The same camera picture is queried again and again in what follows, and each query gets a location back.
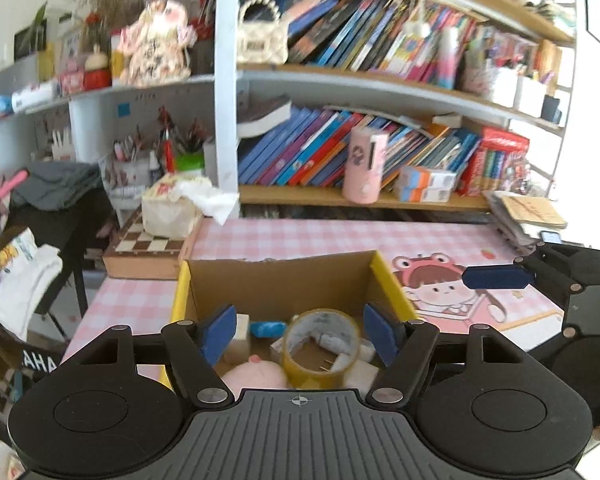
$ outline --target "metal screw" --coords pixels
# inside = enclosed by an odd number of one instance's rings
[[[376,402],[381,402],[382,404],[395,404],[404,398],[402,392],[395,388],[378,388],[371,396]]]
[[[198,392],[198,400],[205,404],[218,404],[227,400],[229,394],[222,388],[205,388]]]

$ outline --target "chessboard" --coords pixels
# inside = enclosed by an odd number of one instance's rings
[[[104,253],[107,274],[129,280],[177,280],[180,263],[189,258],[202,219],[201,216],[184,240],[160,238],[144,230],[139,207]]]

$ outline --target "roll of tape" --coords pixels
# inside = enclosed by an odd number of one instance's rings
[[[311,370],[300,365],[294,354],[316,335],[334,336],[346,346],[349,364],[337,371]],[[293,387],[301,390],[330,390],[342,387],[344,374],[358,358],[360,330],[354,319],[339,310],[310,310],[292,321],[282,344],[282,367]]]

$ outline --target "white handbag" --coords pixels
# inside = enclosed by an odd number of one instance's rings
[[[273,21],[245,22],[245,12],[254,5],[268,7]],[[284,64],[289,55],[287,37],[288,23],[280,20],[280,8],[273,0],[247,0],[242,4],[236,31],[238,63]]]

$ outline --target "purple book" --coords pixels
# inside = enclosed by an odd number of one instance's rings
[[[323,127],[326,122],[331,119],[333,116],[337,115],[337,112],[334,110],[325,110],[320,116],[313,122],[311,125],[300,134],[300,136],[294,141],[292,145],[290,145],[283,153],[280,155],[269,167],[269,169],[265,172],[265,174],[260,178],[258,184],[262,184],[263,186],[271,186],[282,170],[285,168],[286,164],[294,158],[298,150],[304,145],[305,142],[321,127]]]

